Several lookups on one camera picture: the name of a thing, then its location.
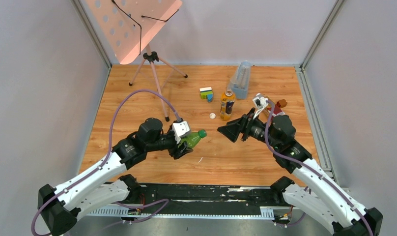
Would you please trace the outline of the green plastic bottle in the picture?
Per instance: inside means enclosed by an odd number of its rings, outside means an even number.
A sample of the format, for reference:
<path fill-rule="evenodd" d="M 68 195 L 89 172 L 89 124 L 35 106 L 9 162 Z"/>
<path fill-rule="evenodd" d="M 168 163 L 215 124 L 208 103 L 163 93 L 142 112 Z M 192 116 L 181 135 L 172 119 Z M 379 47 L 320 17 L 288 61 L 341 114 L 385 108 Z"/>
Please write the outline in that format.
<path fill-rule="evenodd" d="M 201 129 L 197 132 L 191 132 L 187 136 L 181 139 L 180 145 L 186 144 L 188 148 L 194 148 L 201 139 L 207 136 L 207 132 L 204 129 Z"/>

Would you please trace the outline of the yellow blue milk tea bottle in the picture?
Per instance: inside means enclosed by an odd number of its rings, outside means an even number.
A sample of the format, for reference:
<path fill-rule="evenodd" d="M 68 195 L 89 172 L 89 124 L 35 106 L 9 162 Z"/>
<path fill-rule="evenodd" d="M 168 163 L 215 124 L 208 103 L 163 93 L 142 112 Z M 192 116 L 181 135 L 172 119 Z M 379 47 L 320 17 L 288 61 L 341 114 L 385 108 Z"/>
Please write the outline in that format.
<path fill-rule="evenodd" d="M 231 89 L 227 89 L 221 96 L 220 118 L 229 120 L 232 114 L 236 97 Z"/>

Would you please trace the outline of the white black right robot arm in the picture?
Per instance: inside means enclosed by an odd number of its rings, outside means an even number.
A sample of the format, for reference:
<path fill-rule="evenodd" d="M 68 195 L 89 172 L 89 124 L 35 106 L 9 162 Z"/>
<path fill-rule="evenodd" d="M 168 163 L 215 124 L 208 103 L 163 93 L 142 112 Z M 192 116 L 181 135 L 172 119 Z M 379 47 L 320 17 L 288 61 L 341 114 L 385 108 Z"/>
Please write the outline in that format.
<path fill-rule="evenodd" d="M 312 155 L 295 139 L 296 129 L 288 115 L 270 116 L 262 122 L 252 108 L 242 117 L 218 127 L 230 141 L 249 137 L 264 142 L 276 162 L 310 190 L 307 193 L 287 177 L 271 185 L 271 200 L 301 209 L 334 236 L 377 236 L 383 215 L 375 207 L 366 208 L 329 177 Z"/>

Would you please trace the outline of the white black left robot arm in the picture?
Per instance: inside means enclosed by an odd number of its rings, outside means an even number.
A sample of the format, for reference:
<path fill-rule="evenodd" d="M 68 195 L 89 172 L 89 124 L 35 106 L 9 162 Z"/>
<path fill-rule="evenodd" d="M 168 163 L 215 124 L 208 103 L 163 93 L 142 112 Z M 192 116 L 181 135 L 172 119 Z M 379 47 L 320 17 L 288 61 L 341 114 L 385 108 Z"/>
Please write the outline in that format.
<path fill-rule="evenodd" d="M 50 236 L 59 236 L 89 212 L 110 203 L 126 200 L 135 203 L 141 190 L 131 176 L 120 177 L 110 189 L 101 185 L 144 161 L 149 152 L 167 150 L 174 159 L 192 152 L 185 138 L 191 133 L 188 122 L 176 120 L 167 132 L 157 118 L 148 118 L 136 132 L 120 140 L 100 161 L 74 178 L 52 187 L 45 184 L 38 190 L 38 212 Z"/>

